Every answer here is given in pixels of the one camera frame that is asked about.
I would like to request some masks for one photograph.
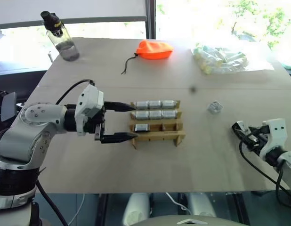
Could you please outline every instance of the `tabletop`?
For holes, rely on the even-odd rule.
[[[272,54],[264,52],[273,71],[204,75],[185,43],[174,47],[169,59],[141,58],[128,63],[140,40],[74,39],[81,57],[74,62],[58,57],[43,76],[27,104],[56,100],[73,83],[93,79],[105,101],[180,100],[186,138],[172,141],[101,144],[93,135],[56,135],[49,147],[40,181],[49,193],[227,192],[273,190],[239,155],[231,126],[239,120],[251,126],[285,118],[291,151],[291,78]],[[75,104],[84,85],[62,104]],[[223,105],[212,115],[207,105]],[[129,131],[129,113],[108,112],[107,133]],[[277,173],[253,153],[247,157],[272,178]]]

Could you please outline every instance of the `floor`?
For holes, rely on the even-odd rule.
[[[74,216],[78,209],[82,194],[49,194],[51,199],[62,212],[67,222]],[[171,193],[176,200],[178,194]],[[219,218],[238,222],[236,207],[230,195],[226,193],[208,193],[210,201]],[[291,210],[280,206],[274,192],[269,192],[262,197],[251,192],[242,194],[251,226],[291,226]],[[110,194],[107,203],[105,226],[121,225],[122,215],[130,194]],[[153,217],[178,214],[178,208],[164,193],[155,193],[153,196]],[[47,219],[52,226],[62,226],[53,210],[40,194],[36,195],[35,201],[40,206],[40,216]],[[87,194],[84,205],[72,223],[72,226],[95,226],[98,195]]]

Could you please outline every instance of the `water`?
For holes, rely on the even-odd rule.
[[[67,61],[74,61],[79,58],[80,54],[72,41],[65,41],[57,44],[56,49],[61,57]]]

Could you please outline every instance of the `white cable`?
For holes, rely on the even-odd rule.
[[[78,208],[78,211],[76,211],[76,214],[73,216],[73,218],[71,219],[71,221],[68,223],[68,226],[71,225],[74,220],[76,219],[76,217],[78,216],[83,204],[84,204],[84,201],[85,201],[85,194],[83,194],[83,198],[81,199],[81,204],[80,204],[80,207]]]
[[[173,199],[173,197],[172,197],[168,192],[166,192],[166,195],[170,198],[170,200],[171,200],[174,204],[180,206],[182,210],[186,210],[190,215],[192,215],[192,212],[191,212],[191,211],[190,211],[186,206],[184,206],[184,205],[182,205],[182,204],[176,202],[176,201]]]

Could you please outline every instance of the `orange bag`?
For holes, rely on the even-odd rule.
[[[136,53],[138,56],[148,60],[165,59],[170,56],[173,47],[164,42],[141,41]]]

